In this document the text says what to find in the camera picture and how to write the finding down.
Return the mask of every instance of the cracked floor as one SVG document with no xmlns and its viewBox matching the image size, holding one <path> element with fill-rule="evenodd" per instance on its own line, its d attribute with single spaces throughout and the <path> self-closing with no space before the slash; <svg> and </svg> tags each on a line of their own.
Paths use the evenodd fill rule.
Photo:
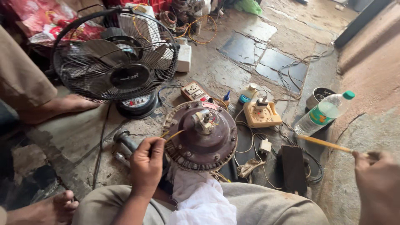
<svg viewBox="0 0 400 225">
<path fill-rule="evenodd" d="M 230 90 L 233 107 L 238 100 L 240 90 L 250 82 L 267 90 L 269 100 L 287 98 L 288 90 L 278 79 L 277 70 L 308 55 L 321 54 L 328 49 L 326 45 L 358 15 L 347 8 L 338 11 L 334 8 L 335 5 L 336 3 L 330 0 L 312 0 L 306 6 L 292 0 L 264 0 L 261 3 L 263 12 L 259 16 L 229 10 L 224 18 L 217 21 L 217 35 L 212 42 L 197 46 L 189 43 L 192 46 L 191 72 L 177 72 L 171 83 L 187 84 L 195 80 L 210 94 L 219 98 Z M 205 40 L 213 36 L 214 32 L 208 30 L 209 28 L 206 26 L 201 31 L 200 36 Z M 304 90 L 307 89 L 309 92 L 313 86 L 324 82 L 325 86 L 333 90 L 338 88 L 335 70 L 337 53 L 334 52 L 324 63 L 317 65 L 318 67 L 312 68 L 308 63 L 301 63 L 290 71 L 304 94 Z M 330 66 L 330 72 L 325 74 L 327 65 Z M 311 77 L 310 73 L 325 74 L 324 82 L 315 82 L 318 76 L 308 78 Z M 284 79 L 290 83 L 294 92 L 299 93 L 300 90 L 286 75 Z M 63 87 L 59 87 L 59 90 L 59 95 L 68 93 Z M 177 88 L 167 88 L 161 95 L 165 101 L 174 106 L 184 102 Z M 304 98 L 300 103 L 290 102 L 289 105 L 286 101 L 278 101 L 276 108 L 281 114 L 288 105 L 283 120 L 292 123 L 293 119 L 296 119 L 296 114 L 301 115 L 298 108 L 302 107 L 303 110 L 304 102 Z M 23 141 L 12 146 L 13 154 L 22 148 L 41 150 L 41 157 L 35 158 L 36 161 L 40 161 L 37 167 L 51 165 L 62 181 L 63 187 L 73 190 L 76 198 L 81 200 L 91 191 L 100 132 L 107 107 L 102 105 L 84 113 L 58 117 L 35 128 L 24 127 L 23 137 L 18 136 Z M 120 127 L 125 127 L 137 142 L 148 136 L 160 135 L 164 116 L 170 109 L 163 105 L 145 119 L 129 121 L 112 107 L 105 131 L 104 153 L 97 187 L 129 184 L 128 169 L 112 157 L 112 152 L 122 147 L 112 141 L 113 133 Z M 279 149 L 281 139 L 270 129 L 267 134 L 272 136 L 273 146 Z M 244 135 L 242 139 L 247 141 L 240 143 L 238 148 L 248 148 L 250 145 L 248 140 L 251 138 Z M 251 155 L 245 155 L 239 159 L 239 163 L 247 161 L 246 157 Z M 266 169 L 269 172 L 272 167 L 273 163 L 267 163 Z M 27 176 L 27 172 L 18 168 L 15 170 L 21 171 L 17 174 L 21 176 L 16 179 L 18 185 L 24 182 L 23 178 Z M 261 170 L 255 171 L 254 182 L 268 186 Z"/>
</svg>

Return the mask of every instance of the black fan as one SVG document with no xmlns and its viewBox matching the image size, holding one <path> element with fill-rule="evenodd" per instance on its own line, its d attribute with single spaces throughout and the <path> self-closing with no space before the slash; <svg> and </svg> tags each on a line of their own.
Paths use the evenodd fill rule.
<svg viewBox="0 0 400 225">
<path fill-rule="evenodd" d="M 159 21 L 131 8 L 81 17 L 57 36 L 53 67 L 72 92 L 95 102 L 117 101 L 133 119 L 150 115 L 154 91 L 172 79 L 179 44 Z"/>
</svg>

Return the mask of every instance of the sticker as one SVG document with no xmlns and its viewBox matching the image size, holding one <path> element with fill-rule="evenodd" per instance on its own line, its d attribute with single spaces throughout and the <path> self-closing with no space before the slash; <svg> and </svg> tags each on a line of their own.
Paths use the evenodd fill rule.
<svg viewBox="0 0 400 225">
<path fill-rule="evenodd" d="M 333 118 L 325 116 L 318 108 L 318 105 L 310 110 L 310 119 L 318 125 L 327 125 Z"/>
<path fill-rule="evenodd" d="M 214 110 L 218 109 L 218 106 L 216 106 L 216 105 L 214 105 L 214 104 L 212 104 L 210 102 L 203 102 L 203 107 L 212 108 Z"/>
</svg>

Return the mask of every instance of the glue bottle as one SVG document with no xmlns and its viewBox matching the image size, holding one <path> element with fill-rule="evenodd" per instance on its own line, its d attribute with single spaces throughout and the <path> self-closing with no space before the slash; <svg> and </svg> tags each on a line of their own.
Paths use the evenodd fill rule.
<svg viewBox="0 0 400 225">
<path fill-rule="evenodd" d="M 228 93 L 227 93 L 226 95 L 224 95 L 224 97 L 222 98 L 222 101 L 226 104 L 226 106 L 228 106 L 228 105 L 229 105 L 229 102 L 230 102 L 229 93 L 230 93 L 230 90 L 229 90 Z"/>
</svg>

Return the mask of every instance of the green bottle cap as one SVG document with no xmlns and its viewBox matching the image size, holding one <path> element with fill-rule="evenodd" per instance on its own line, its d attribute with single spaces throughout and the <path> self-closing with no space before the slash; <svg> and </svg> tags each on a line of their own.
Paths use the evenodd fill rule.
<svg viewBox="0 0 400 225">
<path fill-rule="evenodd" d="M 350 91 L 350 90 L 347 90 L 347 91 L 345 91 L 343 94 L 343 97 L 345 98 L 345 99 L 347 99 L 347 100 L 351 100 L 351 99 L 353 99 L 356 95 L 352 92 L 352 91 Z"/>
</svg>

